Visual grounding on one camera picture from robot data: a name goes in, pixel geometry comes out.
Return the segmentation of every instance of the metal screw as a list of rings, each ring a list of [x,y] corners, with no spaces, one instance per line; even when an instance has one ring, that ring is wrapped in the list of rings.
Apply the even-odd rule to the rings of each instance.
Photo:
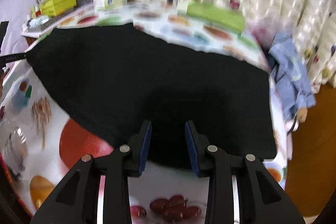
[[[90,161],[90,160],[91,160],[91,155],[86,154],[86,155],[82,156],[82,161],[83,162],[87,162],[87,161]]]
[[[209,145],[208,146],[208,150],[210,152],[216,152],[218,150],[217,146],[214,146],[214,145]]]
[[[254,161],[255,160],[255,156],[252,155],[252,154],[248,154],[248,155],[246,155],[246,159],[249,160],[249,161]]]
[[[119,149],[123,153],[126,153],[126,152],[128,152],[130,150],[129,146],[126,145],[126,144],[122,145]]]

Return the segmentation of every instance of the patterned tablecloth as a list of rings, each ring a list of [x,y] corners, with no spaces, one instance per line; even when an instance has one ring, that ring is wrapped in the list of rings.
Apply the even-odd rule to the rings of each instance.
[[[121,25],[128,22],[133,22],[135,28],[168,43],[196,51],[232,55],[242,62],[268,70],[260,47],[248,32],[237,35],[209,22],[177,16],[176,8],[162,3],[136,3],[106,12],[97,12],[93,6],[88,6],[66,18],[59,28]],[[274,81],[270,78],[269,82],[278,153],[275,159],[265,160],[264,165],[284,188],[287,171],[286,131]],[[113,150],[105,141],[76,124],[50,98],[26,60],[15,63],[4,81],[0,132],[2,165],[22,204],[32,215],[77,159],[87,153],[102,156]],[[191,171],[175,170],[148,162],[141,178],[129,178],[130,204],[141,206],[132,207],[132,215],[143,216],[144,211],[147,212],[146,218],[133,218],[133,222],[165,223],[165,220],[153,213],[150,203],[157,198],[170,199],[182,195],[188,200],[188,208],[199,208],[199,216],[193,219],[193,223],[204,223],[208,181],[207,178],[195,178]],[[235,221],[239,223],[239,201],[234,176],[232,181],[235,190]],[[102,224],[103,184],[102,177],[98,203],[99,224]]]

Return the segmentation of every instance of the brown floor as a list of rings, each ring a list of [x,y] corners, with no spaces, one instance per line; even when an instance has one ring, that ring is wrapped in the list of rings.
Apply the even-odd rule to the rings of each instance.
[[[336,90],[322,86],[317,104],[293,133],[286,193],[303,216],[318,215],[336,188]]]

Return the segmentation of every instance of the blue gripper pad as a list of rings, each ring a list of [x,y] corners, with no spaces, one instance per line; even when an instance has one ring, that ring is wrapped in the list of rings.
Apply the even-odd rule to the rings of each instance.
[[[141,150],[139,153],[138,173],[140,176],[146,167],[149,144],[151,143],[151,136],[152,136],[152,123],[149,122],[142,140]]]
[[[198,165],[198,151],[188,122],[184,125],[184,135],[188,146],[191,167],[195,175],[198,177],[200,172],[200,167]]]

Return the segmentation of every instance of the silver pin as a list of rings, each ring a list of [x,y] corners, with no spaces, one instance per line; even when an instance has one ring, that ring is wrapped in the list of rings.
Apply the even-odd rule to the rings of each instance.
[[[209,145],[208,146],[208,150],[210,152],[216,152],[218,150],[217,146],[214,146],[214,145]]]
[[[248,155],[246,155],[246,159],[249,160],[249,161],[254,161],[255,160],[255,156],[252,155],[252,154],[248,154]]]
[[[90,160],[91,160],[91,155],[86,154],[86,155],[82,156],[82,161],[83,162],[87,162],[87,161],[90,161]]]
[[[126,145],[126,144],[122,145],[119,149],[123,153],[126,153],[126,152],[128,152],[130,150],[129,146]]]

